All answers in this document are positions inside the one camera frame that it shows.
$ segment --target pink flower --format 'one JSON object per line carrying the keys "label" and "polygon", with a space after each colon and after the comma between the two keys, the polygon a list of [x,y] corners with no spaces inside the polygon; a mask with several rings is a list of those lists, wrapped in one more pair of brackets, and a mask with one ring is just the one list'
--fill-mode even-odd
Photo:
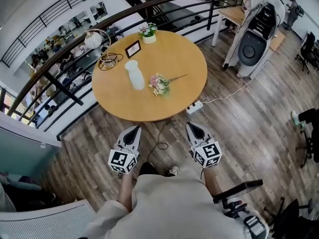
{"label": "pink flower", "polygon": [[157,79],[156,76],[152,76],[151,79],[150,79],[150,83],[151,83],[155,88],[157,88],[157,86],[158,86],[158,83],[157,83],[156,79]]}

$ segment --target white vase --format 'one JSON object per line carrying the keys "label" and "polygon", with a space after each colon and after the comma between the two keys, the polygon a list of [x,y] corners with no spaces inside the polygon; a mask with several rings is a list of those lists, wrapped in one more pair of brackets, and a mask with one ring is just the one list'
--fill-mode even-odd
{"label": "white vase", "polygon": [[130,81],[133,88],[136,90],[142,90],[145,87],[145,81],[138,65],[139,64],[136,60],[129,60],[125,64],[125,68],[129,73]]}
{"label": "white vase", "polygon": [[150,36],[150,37],[145,37],[143,36],[143,43],[145,44],[150,44],[150,43],[153,43],[153,42],[156,42],[156,36],[155,34]]}

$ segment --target power strip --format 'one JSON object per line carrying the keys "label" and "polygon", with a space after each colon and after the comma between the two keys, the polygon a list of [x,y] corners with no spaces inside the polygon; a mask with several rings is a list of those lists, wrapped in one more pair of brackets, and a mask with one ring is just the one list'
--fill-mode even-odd
{"label": "power strip", "polygon": [[199,110],[200,108],[203,107],[203,103],[201,101],[197,101],[195,103],[192,103],[189,107],[186,108],[186,112],[188,114],[192,114],[195,111]]}

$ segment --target black chair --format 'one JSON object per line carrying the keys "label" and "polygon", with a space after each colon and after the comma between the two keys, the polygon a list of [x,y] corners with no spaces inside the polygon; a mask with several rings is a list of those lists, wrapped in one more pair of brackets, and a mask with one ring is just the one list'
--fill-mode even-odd
{"label": "black chair", "polygon": [[319,221],[310,221],[303,217],[299,217],[299,209],[308,209],[308,213],[312,211],[312,199],[310,199],[309,203],[304,206],[299,206],[298,200],[295,199],[287,206],[286,209],[284,209],[283,212],[282,209],[285,198],[282,197],[281,201],[277,215],[269,213],[267,208],[264,209],[273,217],[273,221],[269,223],[269,227],[273,225],[273,228],[270,230],[270,232],[273,232],[273,238],[281,239],[284,236],[286,236],[286,239],[319,238],[319,231],[316,229],[319,227]]}
{"label": "black chair", "polygon": [[305,45],[301,48],[300,52],[302,57],[297,54],[295,59],[300,60],[303,63],[303,71],[305,70],[305,67],[307,69],[307,73],[309,74],[309,68],[307,66],[308,62],[315,61],[315,56],[312,52],[313,46],[315,44],[316,37],[312,32],[310,32],[307,36]]}
{"label": "black chair", "polygon": [[306,146],[305,147],[296,147],[296,150],[305,149],[306,155],[304,163],[300,166],[303,168],[306,165],[308,159],[314,158],[315,163],[319,163],[319,134],[318,129],[314,128],[312,131],[311,137],[307,137],[306,132],[303,130],[301,133],[304,133]]}

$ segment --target gold wire ornament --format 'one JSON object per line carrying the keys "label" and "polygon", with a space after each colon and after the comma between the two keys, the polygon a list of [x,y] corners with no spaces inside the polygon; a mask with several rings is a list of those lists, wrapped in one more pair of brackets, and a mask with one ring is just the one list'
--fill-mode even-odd
{"label": "gold wire ornament", "polygon": [[105,52],[99,58],[99,64],[98,64],[99,68],[102,71],[107,71],[107,70],[110,70],[110,69],[116,67],[118,62],[120,62],[123,59],[123,55],[116,54],[116,53],[109,53],[109,49],[110,49],[111,44],[112,44],[111,38],[105,31],[100,30],[100,29],[90,29],[90,30],[85,31],[86,37],[85,37],[84,43],[88,43],[89,48],[98,48],[102,44],[102,38],[96,39],[95,41],[90,40],[90,39],[94,38],[94,36],[97,37],[97,35],[95,35],[95,33],[97,33],[97,31],[105,34],[109,39],[109,45],[107,46],[107,49],[105,50]]}

